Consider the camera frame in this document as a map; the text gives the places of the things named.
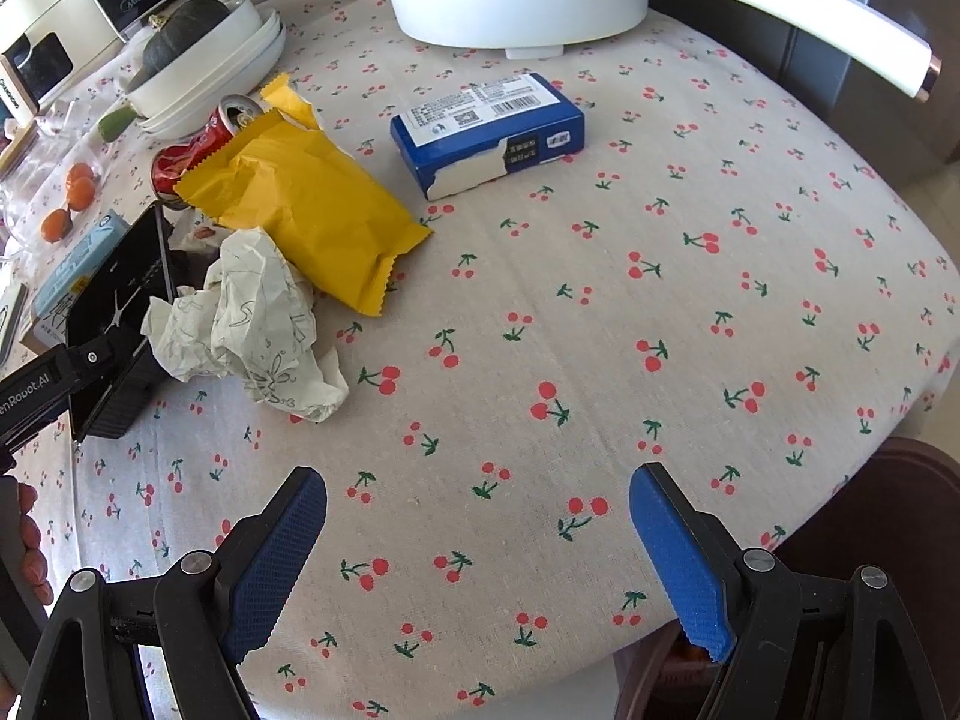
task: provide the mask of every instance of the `brown trash bin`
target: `brown trash bin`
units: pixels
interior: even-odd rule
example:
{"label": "brown trash bin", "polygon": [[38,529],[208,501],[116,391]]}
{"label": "brown trash bin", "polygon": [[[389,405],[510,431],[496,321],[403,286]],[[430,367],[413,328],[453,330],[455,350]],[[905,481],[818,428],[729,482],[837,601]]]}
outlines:
{"label": "brown trash bin", "polygon": [[[795,572],[836,579],[850,579],[864,563],[883,568],[920,637],[947,718],[960,718],[957,461],[918,440],[886,440],[776,556]],[[623,676],[616,720],[696,717],[698,707],[671,703],[678,691],[669,696],[662,689],[661,669],[683,646],[681,636],[680,626],[670,623],[618,654]]]}

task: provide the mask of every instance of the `blue gripper pad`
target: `blue gripper pad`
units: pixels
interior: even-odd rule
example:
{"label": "blue gripper pad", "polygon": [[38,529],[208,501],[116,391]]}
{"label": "blue gripper pad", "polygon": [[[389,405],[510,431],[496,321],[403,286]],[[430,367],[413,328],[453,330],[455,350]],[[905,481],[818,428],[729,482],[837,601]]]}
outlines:
{"label": "blue gripper pad", "polygon": [[[296,483],[299,488],[291,493],[288,485]],[[277,512],[277,504],[282,505],[283,498],[287,498],[286,506]],[[240,664],[249,651],[267,643],[296,578],[323,530],[326,519],[323,477],[313,469],[294,469],[263,514],[255,519],[260,520],[256,523],[259,525],[264,524],[262,520],[268,524],[273,520],[275,524],[232,586],[230,627],[220,639],[220,649],[226,661],[234,665]]]}
{"label": "blue gripper pad", "polygon": [[630,518],[686,637],[723,664],[736,645],[727,625],[723,589],[683,520],[643,467],[630,480]]}

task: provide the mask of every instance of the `finger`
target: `finger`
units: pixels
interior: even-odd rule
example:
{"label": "finger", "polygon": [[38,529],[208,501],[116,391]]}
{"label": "finger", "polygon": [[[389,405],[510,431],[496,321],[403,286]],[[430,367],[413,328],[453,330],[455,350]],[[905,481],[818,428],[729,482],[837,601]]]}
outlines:
{"label": "finger", "polygon": [[20,513],[30,514],[30,509],[32,509],[37,502],[37,488],[21,482],[18,488],[18,494],[20,498]]}
{"label": "finger", "polygon": [[7,713],[13,709],[13,702],[16,702],[16,691],[0,676],[0,717],[4,720],[7,718]]}
{"label": "finger", "polygon": [[40,528],[34,519],[26,514],[20,518],[20,537],[27,549],[40,549]]}
{"label": "finger", "polygon": [[30,584],[43,584],[47,578],[47,559],[37,549],[27,550],[23,556],[23,575]]}
{"label": "finger", "polygon": [[49,605],[54,602],[54,589],[50,586],[49,581],[45,581],[43,584],[38,584],[34,587],[34,594],[45,607],[49,607]]}

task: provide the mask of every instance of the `black tray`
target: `black tray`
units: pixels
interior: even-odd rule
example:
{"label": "black tray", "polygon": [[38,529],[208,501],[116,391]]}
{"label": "black tray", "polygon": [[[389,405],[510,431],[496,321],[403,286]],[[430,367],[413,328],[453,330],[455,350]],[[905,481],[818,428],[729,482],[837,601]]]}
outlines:
{"label": "black tray", "polygon": [[[115,307],[128,301],[120,324],[139,336],[150,297],[173,301],[185,267],[167,245],[171,229],[158,202],[136,220],[71,306],[66,319],[68,346],[101,336],[112,322]],[[150,402],[154,387],[166,378],[147,338],[141,337],[131,357],[118,360],[111,375],[70,396],[74,440],[122,437]]]}

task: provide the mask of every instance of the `metal screw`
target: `metal screw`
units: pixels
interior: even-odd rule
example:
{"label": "metal screw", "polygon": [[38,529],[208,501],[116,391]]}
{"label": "metal screw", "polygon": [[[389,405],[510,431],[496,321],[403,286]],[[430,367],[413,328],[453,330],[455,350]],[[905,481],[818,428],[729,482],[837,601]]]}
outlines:
{"label": "metal screw", "polygon": [[211,565],[213,557],[207,552],[191,552],[181,560],[181,571],[184,574],[203,574]]}
{"label": "metal screw", "polygon": [[774,556],[765,549],[748,549],[743,553],[743,562],[751,571],[757,571],[760,574],[773,571],[776,565]]}
{"label": "metal screw", "polygon": [[875,565],[865,565],[860,570],[860,579],[867,587],[882,590],[887,586],[887,575],[882,568]]}
{"label": "metal screw", "polygon": [[83,571],[78,571],[70,577],[70,589],[74,592],[85,592],[95,584],[97,584],[96,574],[88,568],[85,568]]}

